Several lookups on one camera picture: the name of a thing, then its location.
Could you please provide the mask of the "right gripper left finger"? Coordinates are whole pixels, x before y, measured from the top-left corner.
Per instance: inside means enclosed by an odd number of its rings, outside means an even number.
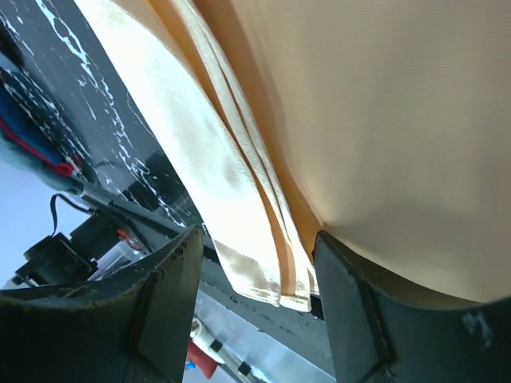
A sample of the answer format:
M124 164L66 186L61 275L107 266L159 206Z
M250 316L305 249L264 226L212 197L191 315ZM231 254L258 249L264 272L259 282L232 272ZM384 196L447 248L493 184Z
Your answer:
M203 249L190 227L102 280L4 290L2 381L181 381Z

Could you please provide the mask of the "peach cloth napkin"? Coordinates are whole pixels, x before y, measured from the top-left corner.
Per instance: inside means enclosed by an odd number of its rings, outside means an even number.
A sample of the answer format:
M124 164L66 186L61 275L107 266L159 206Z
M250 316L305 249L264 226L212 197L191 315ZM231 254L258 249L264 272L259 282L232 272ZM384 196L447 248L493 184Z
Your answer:
M410 302L509 295L509 2L77 7L236 293L308 311L326 231Z

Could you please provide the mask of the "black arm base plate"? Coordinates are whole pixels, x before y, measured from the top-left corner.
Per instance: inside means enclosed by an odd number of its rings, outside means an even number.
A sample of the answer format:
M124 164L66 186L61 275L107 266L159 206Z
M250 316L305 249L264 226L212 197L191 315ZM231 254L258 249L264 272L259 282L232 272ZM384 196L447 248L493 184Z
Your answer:
M52 231L29 248L10 280L16 288L98 280L162 247L184 227L108 192L56 193L50 213L58 224L57 201L86 214L64 235ZM317 298L310 313L252 301L230 286L212 248L204 241L200 285L192 324L196 340L220 347L225 369L242 382L332 382L335 379L323 312Z

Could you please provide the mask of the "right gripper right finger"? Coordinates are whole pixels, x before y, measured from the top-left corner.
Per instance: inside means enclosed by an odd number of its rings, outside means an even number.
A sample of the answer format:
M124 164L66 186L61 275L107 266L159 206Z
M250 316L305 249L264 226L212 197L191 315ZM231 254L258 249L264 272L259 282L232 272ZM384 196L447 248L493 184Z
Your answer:
M326 231L313 251L338 382L508 382L510 300L427 289Z

